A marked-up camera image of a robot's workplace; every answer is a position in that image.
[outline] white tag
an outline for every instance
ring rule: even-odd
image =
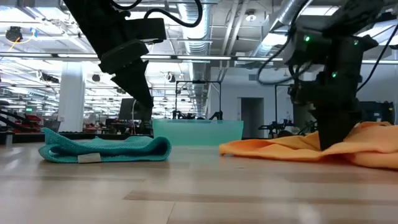
[[[101,154],[91,153],[77,156],[78,163],[101,162]]]

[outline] table surface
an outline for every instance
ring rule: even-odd
[[[344,163],[220,157],[53,164],[42,144],[0,148],[1,223],[397,223],[398,173]]]

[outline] monitor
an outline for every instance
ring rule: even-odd
[[[119,120],[132,119],[132,106],[135,102],[134,98],[124,98],[120,104]],[[146,108],[138,101],[134,105],[134,120],[149,121],[152,116],[152,108]]]

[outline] ceiling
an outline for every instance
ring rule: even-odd
[[[78,24],[68,12],[64,4],[59,5],[57,0],[46,6],[24,7],[13,4],[10,0],[7,5],[0,6],[0,52],[41,52],[55,54],[93,54],[94,51],[87,41],[86,37],[81,33]],[[120,4],[131,4],[133,1],[118,1]],[[171,9],[176,9],[179,0],[168,1]],[[233,29],[236,28],[239,12],[243,6],[240,1],[237,8],[237,14],[231,15],[231,8],[234,0],[209,0],[203,3],[210,7],[210,36],[205,40],[196,40],[198,42],[206,42],[209,45],[209,55],[222,55],[224,36],[227,30],[227,24],[234,19]],[[338,9],[342,1],[332,0],[314,0],[311,5],[306,8],[301,16],[322,16],[328,17]],[[396,3],[396,1],[387,1],[388,5]],[[147,7],[162,6],[163,1],[143,1],[131,12],[130,19],[138,19],[144,17]],[[244,54],[247,55],[257,48],[263,42],[264,33],[263,25],[267,15],[277,14],[281,6],[281,0],[252,0],[247,3],[246,9],[253,9],[256,19],[254,21],[242,20],[237,32],[237,38],[231,48],[231,55]],[[187,54],[187,38],[186,31],[180,25],[163,14],[153,13],[151,17],[163,17],[165,19],[168,40],[163,43],[148,45],[150,54],[156,55],[186,55]],[[367,34],[378,37],[381,44],[388,38],[388,31],[396,25],[397,21],[380,24],[372,29],[365,30]],[[5,38],[6,31],[10,26],[21,27],[23,34],[23,44],[15,44],[9,42]],[[276,38],[272,40],[267,36],[268,44],[275,47],[269,52],[272,54],[278,49],[279,44],[284,43],[284,35],[275,34]],[[395,38],[393,44],[398,44],[398,38]],[[374,59],[380,53],[379,49],[369,51],[365,55],[366,58]],[[62,64],[61,60],[26,60],[23,58],[0,57],[0,74],[2,91],[0,97],[2,100],[10,101],[17,108],[21,106],[21,110],[25,105],[38,105],[41,107],[41,113],[50,115],[57,112],[59,85],[42,81],[38,78],[38,71],[46,73],[55,78],[62,80]],[[98,67],[99,62],[87,61],[85,64],[86,71],[86,93],[85,93],[85,111],[86,115],[90,113],[101,113],[116,115],[119,111],[121,98],[129,97],[127,94],[118,93],[115,83],[111,79],[111,75],[102,73]],[[167,80],[167,75],[175,75],[176,80],[192,80],[192,69],[190,62],[150,62],[146,71],[146,77],[149,87],[152,88],[152,94],[155,97],[155,117],[170,116],[174,109],[175,103],[175,84]],[[208,64],[212,69],[208,69],[211,79],[217,79],[215,67],[218,64]],[[254,73],[245,68],[236,68],[234,64],[230,65],[226,75],[229,77],[228,82],[242,83],[248,82],[247,78],[238,77],[237,74],[243,73],[244,76]],[[94,82],[92,76],[100,75],[100,81]],[[181,95],[178,96],[178,108],[183,113],[196,113],[202,111],[199,109],[199,99],[197,98],[198,89],[202,91],[203,99],[206,100],[208,86],[186,85],[182,89]]]

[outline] doorway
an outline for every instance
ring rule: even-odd
[[[263,138],[264,131],[258,130],[264,124],[264,99],[240,98],[243,138]]]

